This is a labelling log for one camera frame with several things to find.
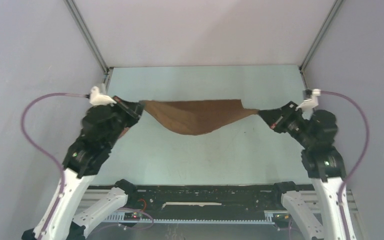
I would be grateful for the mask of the brown cloth napkin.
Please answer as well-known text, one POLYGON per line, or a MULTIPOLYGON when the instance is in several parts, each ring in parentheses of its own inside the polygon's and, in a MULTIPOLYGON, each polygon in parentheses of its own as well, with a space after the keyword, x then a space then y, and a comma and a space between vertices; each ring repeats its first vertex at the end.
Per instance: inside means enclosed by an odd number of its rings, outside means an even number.
POLYGON ((144 110, 166 129, 181 135, 198 136, 257 115, 240 99, 156 101, 142 100, 144 110))

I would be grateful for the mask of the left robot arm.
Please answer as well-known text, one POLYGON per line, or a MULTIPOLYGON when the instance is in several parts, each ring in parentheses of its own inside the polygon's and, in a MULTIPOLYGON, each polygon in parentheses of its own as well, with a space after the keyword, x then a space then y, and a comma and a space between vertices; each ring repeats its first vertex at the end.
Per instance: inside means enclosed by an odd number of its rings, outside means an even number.
POLYGON ((136 206, 137 187, 121 179, 105 197, 76 213, 84 193, 110 157, 122 132, 140 120, 143 110, 141 103, 117 96, 87 110, 81 120, 80 134, 68 148, 63 162, 51 157, 60 172, 57 189, 40 222, 24 231, 21 239, 85 240, 112 212, 123 206, 136 206))

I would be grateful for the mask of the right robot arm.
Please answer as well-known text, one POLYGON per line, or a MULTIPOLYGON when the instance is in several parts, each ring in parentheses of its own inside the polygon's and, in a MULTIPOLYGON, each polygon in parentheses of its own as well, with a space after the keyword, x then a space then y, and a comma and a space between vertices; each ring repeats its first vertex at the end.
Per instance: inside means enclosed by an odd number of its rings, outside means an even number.
POLYGON ((354 240, 347 191, 344 160, 334 147, 338 132, 336 116, 326 110, 316 110, 310 119, 294 102, 258 115, 276 133, 288 133, 302 147, 301 162, 314 187, 322 223, 319 223, 291 183, 279 183, 280 190, 271 194, 271 204, 286 208, 307 240, 354 240))

